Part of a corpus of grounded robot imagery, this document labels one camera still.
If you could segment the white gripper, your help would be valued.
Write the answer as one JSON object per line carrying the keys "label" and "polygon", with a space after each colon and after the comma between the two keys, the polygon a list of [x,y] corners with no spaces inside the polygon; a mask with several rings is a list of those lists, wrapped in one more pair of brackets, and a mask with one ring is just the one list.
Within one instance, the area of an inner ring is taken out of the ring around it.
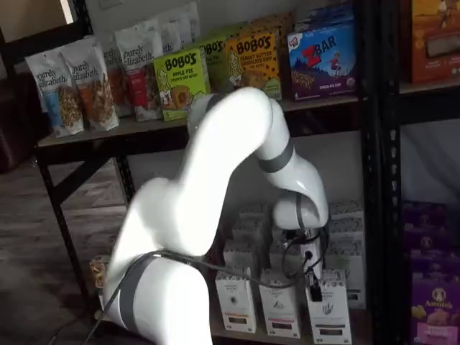
{"label": "white gripper", "polygon": [[304,272],[308,273],[310,285],[310,299],[313,302],[322,302],[322,292],[319,280],[323,269],[323,255],[321,239],[317,236],[315,239],[308,239],[305,244],[300,245],[300,254],[304,260]]}

